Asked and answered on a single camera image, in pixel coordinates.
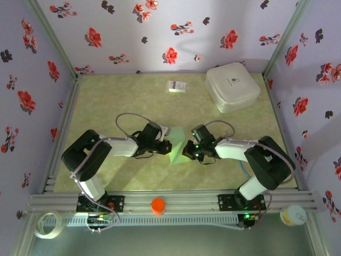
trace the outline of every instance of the floor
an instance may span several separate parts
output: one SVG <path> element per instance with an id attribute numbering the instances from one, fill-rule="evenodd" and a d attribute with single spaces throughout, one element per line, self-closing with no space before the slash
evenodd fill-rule
<path id="1" fill-rule="evenodd" d="M 205 88 L 205 74 L 129 74 L 84 76 L 68 132 L 65 149 L 86 130 L 123 137 L 115 118 L 123 112 L 142 114 L 168 127 L 181 126 L 185 141 L 192 139 L 191 129 L 211 120 L 222 119 L 236 129 L 236 139 L 257 140 L 271 136 L 282 148 L 283 141 L 273 108 L 260 73 L 251 74 L 261 88 L 256 103 L 248 108 L 222 114 Z M 168 80 L 187 82 L 185 93 L 169 93 Z M 129 133 L 144 128 L 146 122 L 135 116 L 123 116 L 121 126 Z M 224 124 L 209 126 L 216 136 L 229 134 Z M 252 174 L 248 164 L 247 171 Z M 55 192 L 78 192 L 61 163 Z M 107 157 L 98 171 L 107 191 L 154 189 L 222 189 L 238 188 L 247 178 L 234 159 L 218 160 L 212 165 L 197 161 L 171 164 L 169 156 L 149 159 Z M 285 187 L 296 187 L 293 181 Z"/>

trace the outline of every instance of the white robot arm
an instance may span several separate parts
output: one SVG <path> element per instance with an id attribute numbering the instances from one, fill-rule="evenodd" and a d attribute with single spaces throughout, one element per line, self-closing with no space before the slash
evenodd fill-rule
<path id="1" fill-rule="evenodd" d="M 206 156 L 215 159 L 232 158 L 250 164 L 255 176 L 235 192 L 236 201 L 242 206 L 267 190 L 275 190 L 290 174 L 293 178 L 295 168 L 293 161 L 268 136 L 258 141 L 232 140 L 225 137 L 215 139 L 202 124 L 195 127 L 192 134 L 194 140 L 189 140 L 184 147 L 182 153 L 184 156 L 192 160 L 197 159 L 200 163 Z"/>
<path id="2" fill-rule="evenodd" d="M 104 159 L 107 156 L 138 157 L 145 152 L 166 155 L 172 150 L 172 144 L 164 139 L 169 132 L 169 128 L 153 122 L 143 131 L 125 138 L 105 137 L 87 130 L 63 153 L 62 161 L 80 189 L 93 200 L 100 201 L 106 192 L 96 173 Z"/>

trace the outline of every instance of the metal frame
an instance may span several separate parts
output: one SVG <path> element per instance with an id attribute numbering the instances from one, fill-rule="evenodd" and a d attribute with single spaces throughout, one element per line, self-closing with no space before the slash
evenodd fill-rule
<path id="1" fill-rule="evenodd" d="M 307 10 L 307 7 L 310 3 L 311 3 L 311 0 L 300 0 L 298 2 L 297 6 L 296 6 L 296 10 L 295 10 L 293 16 L 291 17 L 286 29 L 284 30 L 283 35 L 281 37 L 281 40 L 279 41 L 279 44 L 277 45 L 275 51 L 273 52 L 270 60 L 268 61 L 267 65 L 265 67 L 265 71 L 263 72 L 263 74 L 265 76 L 267 76 L 269 74 L 271 68 L 273 67 L 273 65 L 275 64 L 275 62 L 277 60 L 278 55 L 284 49 L 285 44 L 287 43 L 289 37 L 291 36 L 291 34 L 294 31 L 294 28 L 296 27 L 299 20 L 303 16 L 305 10 Z"/>

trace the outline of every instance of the orange cup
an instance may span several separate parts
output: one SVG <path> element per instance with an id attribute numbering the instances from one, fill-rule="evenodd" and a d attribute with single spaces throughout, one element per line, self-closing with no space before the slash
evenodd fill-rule
<path id="1" fill-rule="evenodd" d="M 154 198 L 151 202 L 151 209 L 153 210 L 153 213 L 158 216 L 165 213 L 165 206 L 165 201 L 160 197 Z"/>

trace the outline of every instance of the floral wallpaper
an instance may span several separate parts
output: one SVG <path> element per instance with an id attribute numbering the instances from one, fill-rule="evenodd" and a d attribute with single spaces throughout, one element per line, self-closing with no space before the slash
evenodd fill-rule
<path id="1" fill-rule="evenodd" d="M 2 2 L 0 23 L 0 243 L 9 255 L 43 182 L 72 76 L 24 1 Z"/>
<path id="2" fill-rule="evenodd" d="M 79 74 L 206 72 L 236 61 L 249 71 L 262 72 L 297 4 L 297 0 L 38 2 Z M 293 49 L 289 63 L 294 55 Z"/>
<path id="3" fill-rule="evenodd" d="M 296 170 L 319 202 L 330 255 L 341 251 L 341 34 L 333 29 L 340 8 L 337 0 L 312 2 L 268 75 Z"/>

